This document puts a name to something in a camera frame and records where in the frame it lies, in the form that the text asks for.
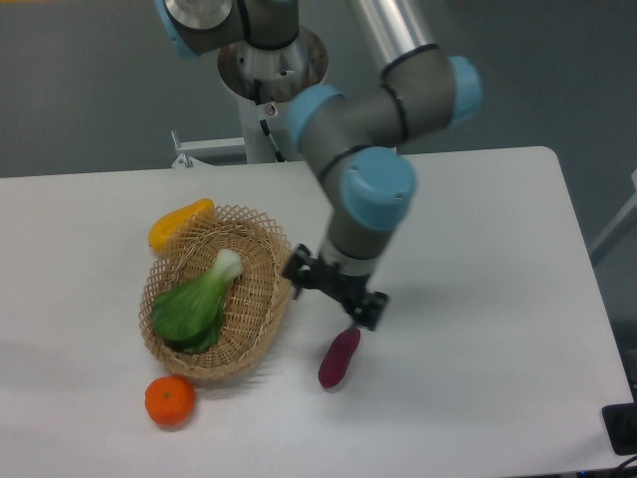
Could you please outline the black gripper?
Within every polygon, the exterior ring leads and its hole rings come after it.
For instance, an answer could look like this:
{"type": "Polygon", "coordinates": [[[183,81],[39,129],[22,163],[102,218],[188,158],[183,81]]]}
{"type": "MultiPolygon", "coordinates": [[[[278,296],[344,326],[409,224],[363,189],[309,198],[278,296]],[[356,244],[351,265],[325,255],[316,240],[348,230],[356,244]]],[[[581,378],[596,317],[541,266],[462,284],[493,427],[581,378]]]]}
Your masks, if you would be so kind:
{"type": "Polygon", "coordinates": [[[374,331],[389,303],[389,296],[367,291],[369,274],[345,274],[340,264],[329,265],[322,257],[314,258],[305,244],[299,244],[288,259],[282,276],[293,286],[293,299],[303,290],[320,291],[339,302],[356,327],[374,331]]]}

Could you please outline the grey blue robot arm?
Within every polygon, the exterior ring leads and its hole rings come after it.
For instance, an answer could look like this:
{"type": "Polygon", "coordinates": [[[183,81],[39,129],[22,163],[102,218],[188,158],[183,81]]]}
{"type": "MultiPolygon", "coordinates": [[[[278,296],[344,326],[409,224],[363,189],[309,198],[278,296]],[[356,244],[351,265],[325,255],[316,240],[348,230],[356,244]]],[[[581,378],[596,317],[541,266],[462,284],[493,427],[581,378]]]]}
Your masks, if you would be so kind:
{"type": "Polygon", "coordinates": [[[388,303],[367,282],[416,190],[399,145],[473,117],[483,100],[476,68],[439,48],[415,1],[353,1],[380,84],[347,98],[324,82],[327,54],[301,25],[296,1],[159,1],[177,51],[218,55],[219,75],[256,112],[282,106],[285,126],[260,119],[245,135],[258,162],[303,159],[332,213],[317,254],[299,246],[284,276],[319,290],[374,329],[388,303]]]}

